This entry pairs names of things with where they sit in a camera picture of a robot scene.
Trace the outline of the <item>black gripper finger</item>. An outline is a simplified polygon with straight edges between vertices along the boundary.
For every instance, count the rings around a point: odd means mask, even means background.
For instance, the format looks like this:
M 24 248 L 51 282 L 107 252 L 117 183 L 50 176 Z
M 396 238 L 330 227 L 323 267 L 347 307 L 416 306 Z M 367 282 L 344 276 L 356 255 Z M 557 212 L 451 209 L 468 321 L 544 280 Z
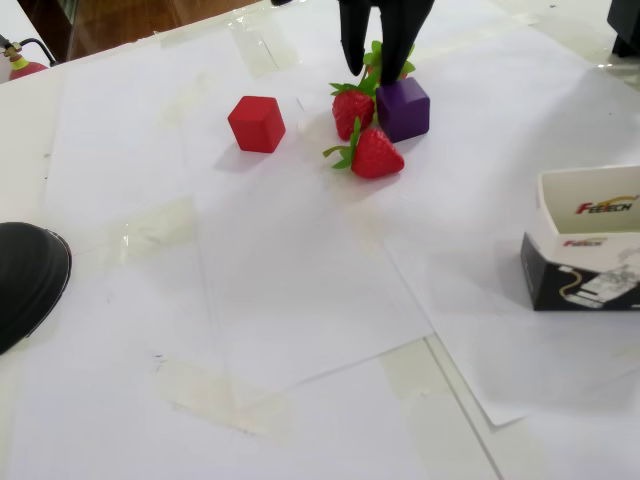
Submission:
M 365 39 L 371 3 L 366 0 L 340 0 L 341 45 L 349 70 L 359 75 L 364 65 Z
M 382 85 L 394 83 L 400 76 L 410 50 L 434 0 L 388 0 L 379 4 L 382 25 Z

